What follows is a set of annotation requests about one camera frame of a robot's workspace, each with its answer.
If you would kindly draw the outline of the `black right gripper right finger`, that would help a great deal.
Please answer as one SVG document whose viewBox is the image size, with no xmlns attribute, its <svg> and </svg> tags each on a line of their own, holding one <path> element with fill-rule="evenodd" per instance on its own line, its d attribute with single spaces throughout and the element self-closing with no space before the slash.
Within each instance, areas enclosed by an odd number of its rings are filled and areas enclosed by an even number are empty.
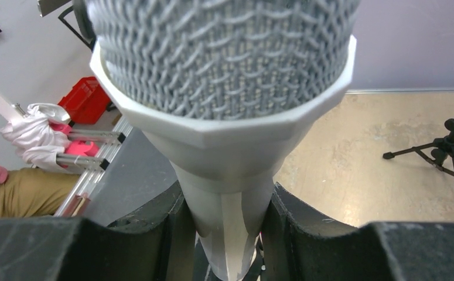
<svg viewBox="0 0 454 281">
<path fill-rule="evenodd" d="M 276 184 L 261 235 L 264 280 L 454 280 L 454 223 L 356 228 Z"/>
</svg>

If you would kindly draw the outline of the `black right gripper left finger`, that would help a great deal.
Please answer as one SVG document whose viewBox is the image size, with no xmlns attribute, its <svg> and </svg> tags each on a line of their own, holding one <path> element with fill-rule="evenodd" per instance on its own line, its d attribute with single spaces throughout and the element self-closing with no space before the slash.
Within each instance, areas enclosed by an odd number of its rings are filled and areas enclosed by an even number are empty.
<svg viewBox="0 0 454 281">
<path fill-rule="evenodd" d="M 106 227 L 0 219 L 0 280 L 191 280 L 195 234 L 179 183 Z"/>
</svg>

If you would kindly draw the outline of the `white toy microphone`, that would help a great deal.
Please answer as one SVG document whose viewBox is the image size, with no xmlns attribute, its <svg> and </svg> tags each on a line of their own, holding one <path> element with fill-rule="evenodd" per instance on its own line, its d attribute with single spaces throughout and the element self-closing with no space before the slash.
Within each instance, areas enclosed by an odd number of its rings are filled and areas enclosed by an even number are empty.
<svg viewBox="0 0 454 281">
<path fill-rule="evenodd" d="M 353 76 L 359 1 L 87 1 L 91 69 L 171 163 L 214 274 L 241 280 L 274 176 Z"/>
</svg>

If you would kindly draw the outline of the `black tripod shock-mount stand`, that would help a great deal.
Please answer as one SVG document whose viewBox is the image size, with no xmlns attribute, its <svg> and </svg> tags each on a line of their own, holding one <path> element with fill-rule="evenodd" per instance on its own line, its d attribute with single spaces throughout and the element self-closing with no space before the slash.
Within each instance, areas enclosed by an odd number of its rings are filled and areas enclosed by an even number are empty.
<svg viewBox="0 0 454 281">
<path fill-rule="evenodd" d="M 414 152 L 434 168 L 454 177 L 454 118 L 447 119 L 444 126 L 449 131 L 448 135 L 435 138 L 432 142 L 420 146 L 386 152 L 383 154 L 383 159 L 389 160 Z"/>
</svg>

